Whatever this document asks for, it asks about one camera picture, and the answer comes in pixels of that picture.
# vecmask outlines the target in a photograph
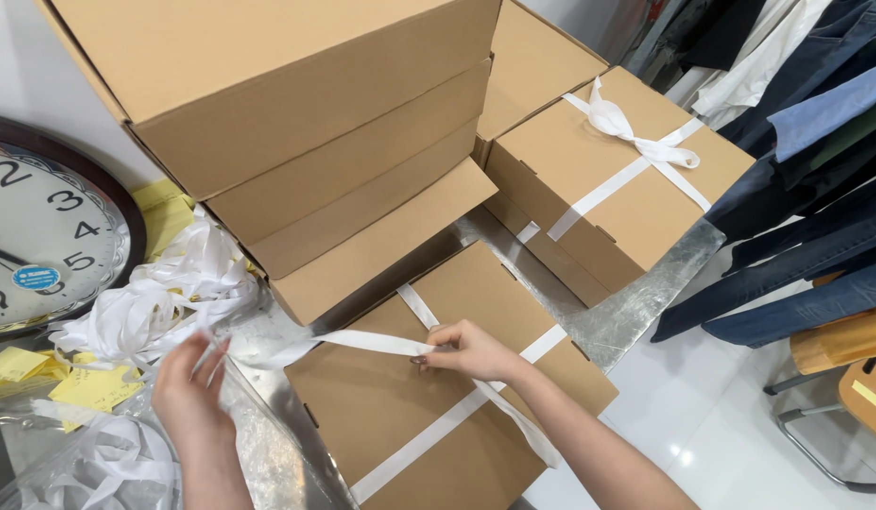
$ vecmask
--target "light blue shirt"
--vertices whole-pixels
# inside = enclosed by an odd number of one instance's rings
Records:
[[[775,159],[783,162],[841,127],[876,103],[876,66],[828,92],[774,113],[778,144]]]

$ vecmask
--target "forearm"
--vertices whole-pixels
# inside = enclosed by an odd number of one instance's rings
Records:
[[[602,510],[696,508],[661,469],[534,366],[524,364],[509,386]]]
[[[235,446],[208,445],[182,460],[185,510],[252,510]]]

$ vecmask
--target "hand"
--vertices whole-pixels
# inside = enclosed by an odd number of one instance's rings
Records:
[[[237,428],[217,398],[224,382],[221,358],[229,340],[216,348],[202,364],[193,368],[208,346],[208,339],[196,333],[161,361],[151,405],[182,462],[213,453],[214,448],[236,450]]]
[[[532,369],[527,360],[469,320],[433,327],[425,343],[458,350],[435,351],[410,358],[410,362],[420,365],[420,372],[428,366],[436,366],[463,372],[474,379],[510,384],[513,378]]]

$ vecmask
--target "woman's right hand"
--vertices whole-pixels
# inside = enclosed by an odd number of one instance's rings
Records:
[[[433,327],[425,343],[457,350],[411,357],[410,362],[420,365],[420,371],[428,366],[451,368],[474,379],[511,384],[512,378],[532,369],[526,359],[469,320]]]

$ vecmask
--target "clock brand sticker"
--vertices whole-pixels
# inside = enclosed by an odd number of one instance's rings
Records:
[[[25,266],[13,272],[13,284],[20,289],[43,290],[60,281],[60,273],[54,268]]]

